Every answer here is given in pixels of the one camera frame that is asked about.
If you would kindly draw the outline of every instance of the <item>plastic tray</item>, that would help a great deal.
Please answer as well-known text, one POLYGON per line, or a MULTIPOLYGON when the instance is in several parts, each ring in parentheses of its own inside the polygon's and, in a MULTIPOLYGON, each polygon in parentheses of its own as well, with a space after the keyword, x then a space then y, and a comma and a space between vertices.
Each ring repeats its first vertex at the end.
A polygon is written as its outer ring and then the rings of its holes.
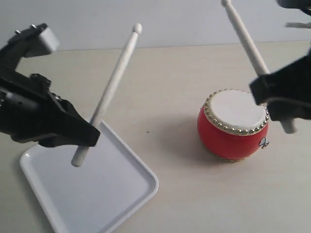
POLYGON ((20 165, 57 233, 111 232, 158 190, 158 179, 104 122, 82 167, 76 146, 34 146, 20 165))

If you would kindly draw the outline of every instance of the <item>white drumstick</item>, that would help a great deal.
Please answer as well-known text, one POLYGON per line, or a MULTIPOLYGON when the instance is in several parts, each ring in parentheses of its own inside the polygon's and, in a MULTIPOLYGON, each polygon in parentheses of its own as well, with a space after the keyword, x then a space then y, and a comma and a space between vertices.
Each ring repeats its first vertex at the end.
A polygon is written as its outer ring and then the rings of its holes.
MULTIPOLYGON (((131 34, 130 39, 128 40, 126 46, 123 49, 123 52, 111 74, 110 80, 108 85, 106 86, 103 95, 96 107, 96 110, 92 116, 92 119, 90 121, 90 124, 97 127, 101 120, 102 116, 106 112, 117 88, 120 83, 120 80, 122 78, 122 75, 127 67, 127 64, 129 63, 131 56, 134 52, 138 36, 142 32, 142 26, 141 24, 137 23, 134 28, 133 32, 131 34)), ((86 154, 88 152, 89 147, 78 147, 75 155, 73 156, 73 159, 71 161, 71 164, 73 166, 79 167, 82 165, 86 154)))
MULTIPOLYGON (((222 6, 225 8, 228 18, 238 35, 244 50, 253 65, 255 72, 258 76, 269 74, 269 70, 261 57, 252 37, 248 33, 241 17, 239 16, 238 12, 234 9, 233 5, 231 4, 231 0, 221 0, 222 6)), ((294 126, 294 120, 289 119, 286 121, 282 121, 281 125, 286 133, 294 133, 296 128, 294 126)))

